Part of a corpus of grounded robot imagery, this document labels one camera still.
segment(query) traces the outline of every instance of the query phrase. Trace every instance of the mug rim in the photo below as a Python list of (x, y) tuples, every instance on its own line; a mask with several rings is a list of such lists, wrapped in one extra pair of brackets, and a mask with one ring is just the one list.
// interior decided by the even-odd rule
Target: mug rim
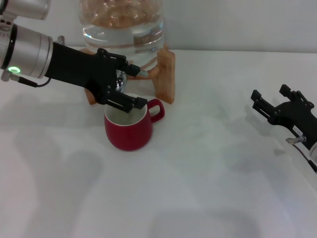
[[(136, 94), (133, 94), (133, 93), (126, 93), (126, 95), (129, 95), (129, 96), (132, 96), (132, 97), (139, 97), (139, 95), (136, 95)], [(109, 121), (111, 124), (114, 124), (114, 125), (117, 125), (117, 126), (132, 126), (132, 125), (136, 125), (136, 124), (138, 124), (140, 121), (142, 121), (142, 120), (145, 118), (145, 116), (146, 116), (146, 114), (147, 114), (147, 112), (148, 112), (148, 105), (145, 104), (145, 106), (143, 107), (143, 108), (145, 109), (145, 111), (144, 111), (144, 114), (143, 114), (143, 116), (141, 117), (141, 119), (139, 119), (137, 122), (135, 122), (135, 123), (133, 123), (133, 124), (120, 125), (120, 124), (114, 123), (113, 121), (111, 121), (111, 120), (108, 118), (108, 116), (107, 116), (107, 114), (106, 114), (106, 110), (107, 110), (107, 108), (109, 108), (109, 107), (111, 107), (111, 106), (109, 106), (109, 105), (106, 105), (106, 106), (105, 106), (105, 111), (104, 111), (105, 118), (106, 118), (107, 121)]]

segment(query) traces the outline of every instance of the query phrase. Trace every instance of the wooden stand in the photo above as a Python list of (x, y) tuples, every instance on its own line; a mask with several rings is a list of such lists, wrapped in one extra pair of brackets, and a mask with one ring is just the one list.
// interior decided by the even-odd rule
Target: wooden stand
[[(87, 48), (81, 51), (87, 54), (94, 54)], [(175, 54), (165, 47), (159, 50), (157, 60), (157, 65), (148, 71), (148, 77), (129, 76), (128, 80), (151, 79), (155, 88), (155, 96), (162, 101), (172, 104), (175, 98)], [(85, 89), (85, 93), (90, 105), (97, 103), (95, 97), (89, 90)]]

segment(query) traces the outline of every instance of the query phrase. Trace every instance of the red mug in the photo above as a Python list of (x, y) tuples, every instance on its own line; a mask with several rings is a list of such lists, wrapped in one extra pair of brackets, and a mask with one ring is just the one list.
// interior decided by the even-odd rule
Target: red mug
[[(159, 106), (159, 112), (151, 116), (149, 109)], [(106, 105), (105, 128), (109, 141), (116, 148), (125, 151), (138, 150), (145, 146), (153, 132), (153, 123), (163, 119), (165, 110), (159, 99), (150, 100), (142, 109), (125, 113)]]

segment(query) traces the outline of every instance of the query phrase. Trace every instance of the white wall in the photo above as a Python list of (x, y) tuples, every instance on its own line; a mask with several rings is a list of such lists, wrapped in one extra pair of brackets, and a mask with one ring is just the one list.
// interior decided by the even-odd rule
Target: white wall
[[(84, 45), (77, 1), (52, 0), (46, 21), (17, 23)], [(165, 0), (164, 8), (173, 49), (317, 53), (316, 0)]]

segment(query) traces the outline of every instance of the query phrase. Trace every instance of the clear plastic bottle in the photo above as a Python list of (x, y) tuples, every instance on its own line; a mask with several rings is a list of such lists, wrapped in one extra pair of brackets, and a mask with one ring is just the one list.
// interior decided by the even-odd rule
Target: clear plastic bottle
[(163, 47), (162, 0), (79, 0), (79, 11), (90, 51), (125, 55), (145, 70), (156, 65)]

